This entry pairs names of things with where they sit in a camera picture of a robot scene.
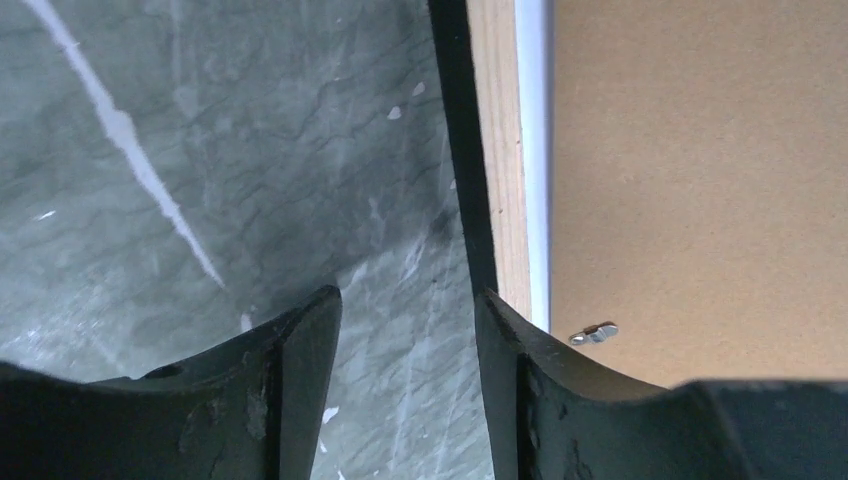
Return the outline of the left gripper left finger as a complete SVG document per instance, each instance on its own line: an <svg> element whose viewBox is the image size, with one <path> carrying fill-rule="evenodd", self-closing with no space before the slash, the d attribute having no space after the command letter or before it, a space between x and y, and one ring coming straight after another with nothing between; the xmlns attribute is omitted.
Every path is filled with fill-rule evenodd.
<svg viewBox="0 0 848 480"><path fill-rule="evenodd" d="M325 286L281 316L138 379L1 367L5 479L306 479L340 331Z"/></svg>

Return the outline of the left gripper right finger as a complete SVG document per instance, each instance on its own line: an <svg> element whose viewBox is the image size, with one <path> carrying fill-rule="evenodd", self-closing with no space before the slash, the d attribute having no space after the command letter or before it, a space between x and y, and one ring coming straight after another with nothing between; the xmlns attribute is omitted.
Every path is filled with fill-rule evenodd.
<svg viewBox="0 0 848 480"><path fill-rule="evenodd" d="M843 479L847 385L711 380L664 389L605 367L492 291L476 343L498 479Z"/></svg>

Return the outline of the brown backing board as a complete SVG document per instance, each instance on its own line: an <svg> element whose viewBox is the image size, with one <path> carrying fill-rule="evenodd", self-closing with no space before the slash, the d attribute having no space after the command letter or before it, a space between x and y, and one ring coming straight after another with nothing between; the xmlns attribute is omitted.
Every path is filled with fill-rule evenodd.
<svg viewBox="0 0 848 480"><path fill-rule="evenodd" d="M551 330L661 386L847 375L847 5L558 1Z"/></svg>

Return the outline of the picture frame black and wood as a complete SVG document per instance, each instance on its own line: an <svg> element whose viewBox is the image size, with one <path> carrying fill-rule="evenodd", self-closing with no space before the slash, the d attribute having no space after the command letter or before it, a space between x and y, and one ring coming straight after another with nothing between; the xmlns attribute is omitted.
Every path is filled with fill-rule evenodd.
<svg viewBox="0 0 848 480"><path fill-rule="evenodd" d="M472 290L531 319L516 4L427 5Z"/></svg>

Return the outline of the landscape photo print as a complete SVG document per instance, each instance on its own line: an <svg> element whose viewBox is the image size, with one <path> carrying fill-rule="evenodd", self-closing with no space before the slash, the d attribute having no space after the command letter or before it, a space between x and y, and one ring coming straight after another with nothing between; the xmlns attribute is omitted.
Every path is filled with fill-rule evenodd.
<svg viewBox="0 0 848 480"><path fill-rule="evenodd" d="M552 1L515 3L531 321L551 331Z"/></svg>

